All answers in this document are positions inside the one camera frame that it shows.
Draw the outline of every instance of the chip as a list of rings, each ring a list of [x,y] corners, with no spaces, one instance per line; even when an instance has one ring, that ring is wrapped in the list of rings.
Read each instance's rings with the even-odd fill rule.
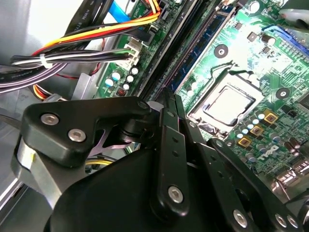
[[[274,112],[268,109],[264,111],[264,114],[265,114],[264,120],[270,124],[274,124],[278,120],[278,116],[276,116]]]
[[[251,144],[251,140],[248,139],[247,137],[243,137],[238,141],[238,144],[241,145],[242,147],[246,148],[249,147]]]
[[[301,98],[299,104],[301,104],[305,109],[309,110],[309,93],[305,94],[305,96]]]
[[[235,25],[235,29],[236,30],[240,30],[242,28],[242,23],[237,23],[236,25]]]
[[[255,126],[253,127],[250,132],[256,136],[260,136],[263,133],[263,128],[259,127],[259,126]]]
[[[268,52],[270,52],[270,48],[269,47],[265,47],[263,49],[263,53],[267,54]]]
[[[249,34],[249,36],[247,37],[247,39],[250,41],[250,42],[253,42],[254,40],[256,40],[257,38],[257,34],[255,34],[254,32],[251,32]]]

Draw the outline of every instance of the cable bundle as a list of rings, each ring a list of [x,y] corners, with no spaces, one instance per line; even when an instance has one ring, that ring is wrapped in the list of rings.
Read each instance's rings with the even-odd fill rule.
[[[128,50],[84,50],[91,40],[126,34],[136,38],[143,36],[139,27],[154,22],[160,15],[156,0],[146,0],[152,12],[125,23],[102,25],[113,0],[84,0],[70,22],[66,35],[48,43],[32,56],[14,56],[12,65],[19,71],[0,73],[0,94],[35,85],[61,72],[68,63],[112,62],[130,57]]]

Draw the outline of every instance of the capacitor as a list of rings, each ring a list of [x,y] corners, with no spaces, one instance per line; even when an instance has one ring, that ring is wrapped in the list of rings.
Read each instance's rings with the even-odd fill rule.
[[[139,69],[138,69],[137,67],[133,67],[133,68],[131,69],[131,73],[132,73],[133,75],[137,75],[137,74],[139,74]]]
[[[269,137],[274,143],[279,143],[281,141],[281,137],[278,135],[278,133],[271,133]]]
[[[244,156],[241,156],[241,157],[240,157],[240,160],[241,160],[242,162],[244,162],[244,163],[246,163],[246,162],[248,161],[247,158],[244,157]]]
[[[132,75],[129,75],[126,77],[126,81],[128,81],[129,83],[134,81],[134,77]]]
[[[260,9],[260,3],[258,1],[253,1],[250,3],[248,10],[251,14],[255,14]]]
[[[252,124],[251,121],[245,121],[244,124],[245,124],[245,126],[246,126],[248,129],[250,129],[250,130],[252,130],[253,127],[254,127],[254,125]]]
[[[270,35],[266,35],[266,34],[262,36],[261,40],[270,46],[274,45],[276,42],[276,39],[274,37],[271,37]]]
[[[242,138],[243,138],[243,134],[241,133],[240,130],[236,130],[236,131],[235,131],[235,136],[236,136],[237,138],[239,138],[239,139],[242,139]]]
[[[257,117],[259,120],[262,120],[262,119],[265,118],[265,114],[264,114],[262,111],[260,111],[260,110],[256,111],[256,112],[255,112],[255,115],[256,115],[256,117]]]
[[[194,90],[194,89],[197,89],[197,82],[192,82],[191,84],[191,88]]]
[[[262,154],[264,154],[264,153],[267,152],[267,149],[266,149],[266,147],[265,147],[264,144],[258,144],[258,145],[256,146],[256,148],[257,148]]]
[[[125,90],[129,90],[130,89],[130,85],[127,83],[124,83],[122,86]]]
[[[121,78],[121,74],[122,74],[122,73],[121,73],[119,70],[114,71],[114,72],[112,73],[112,79],[113,79],[114,81],[119,81],[120,78]]]
[[[256,162],[256,157],[254,156],[253,153],[247,153],[246,154],[246,158],[251,163],[255,163]]]
[[[187,88],[187,95],[188,95],[188,97],[192,97],[194,95],[194,91],[192,90],[191,87]]]
[[[296,152],[295,148],[292,146],[290,142],[284,142],[283,144],[286,149],[288,149],[289,152],[294,153]]]
[[[293,152],[292,154],[293,154],[293,156],[295,156],[295,157],[299,156],[299,152],[298,152],[298,151],[295,151],[295,152]]]
[[[252,122],[252,124],[254,124],[254,125],[257,125],[257,124],[260,123],[260,120],[257,119],[257,117],[254,116],[254,115],[252,115],[249,119],[250,119],[250,121]]]
[[[292,137],[289,139],[291,145],[295,148],[295,149],[299,149],[300,148],[300,144],[299,142],[297,141],[296,138]]]
[[[256,167],[250,167],[250,170],[253,172],[254,175],[259,175],[259,173],[257,172]]]
[[[114,81],[112,79],[106,79],[105,80],[105,84],[108,86],[108,87],[112,87],[114,86]]]
[[[249,130],[245,127],[245,126],[240,126],[239,130],[241,131],[241,133],[243,134],[248,134]]]

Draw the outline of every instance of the white wire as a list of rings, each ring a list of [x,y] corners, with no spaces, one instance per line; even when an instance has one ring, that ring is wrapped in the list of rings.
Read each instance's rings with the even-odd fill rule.
[[[92,52],[92,53],[61,55],[61,56],[45,58],[45,61],[51,61],[51,60],[55,60],[55,59],[67,59],[67,58],[100,56],[100,55],[107,54],[107,53],[122,52],[122,51],[127,51],[127,49],[123,49],[122,48],[122,49],[114,49],[114,50],[109,50],[109,51],[99,51],[99,52]],[[40,62],[40,61],[41,61],[40,58],[33,58],[33,59],[17,61],[17,62],[12,63],[12,65],[30,64],[30,63]]]

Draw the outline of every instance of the silver screw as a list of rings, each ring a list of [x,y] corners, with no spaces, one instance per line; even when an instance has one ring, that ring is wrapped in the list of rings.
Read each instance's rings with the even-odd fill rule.
[[[78,142],[81,143],[83,141],[86,140],[86,134],[85,132],[83,132],[80,129],[72,129],[69,131],[68,134],[69,138],[73,141],[73,142]]]
[[[245,218],[245,216],[237,209],[235,209],[233,211],[233,216],[236,220],[236,222],[242,227],[242,228],[246,228],[248,226],[248,222],[247,219]]]
[[[53,114],[44,114],[41,116],[41,121],[46,125],[54,126],[59,123],[59,118]]]
[[[142,101],[139,101],[137,104],[142,109],[148,109],[148,105],[146,103],[143,103]]]
[[[168,111],[168,115],[171,116],[171,117],[175,117],[175,115],[170,111]]]
[[[216,144],[219,146],[219,147],[223,147],[222,143],[220,141],[216,141]]]
[[[194,123],[194,122],[191,122],[191,121],[189,122],[189,125],[190,125],[191,127],[193,127],[193,128],[196,127],[195,123]]]
[[[295,228],[298,228],[297,222],[290,215],[288,215],[288,221],[292,226],[294,226]]]
[[[283,217],[281,217],[279,214],[275,215],[277,222],[282,225],[284,228],[287,227],[286,225],[286,221],[283,219]]]
[[[183,202],[183,193],[181,190],[175,186],[169,187],[169,197],[175,202],[175,203],[181,203]]]

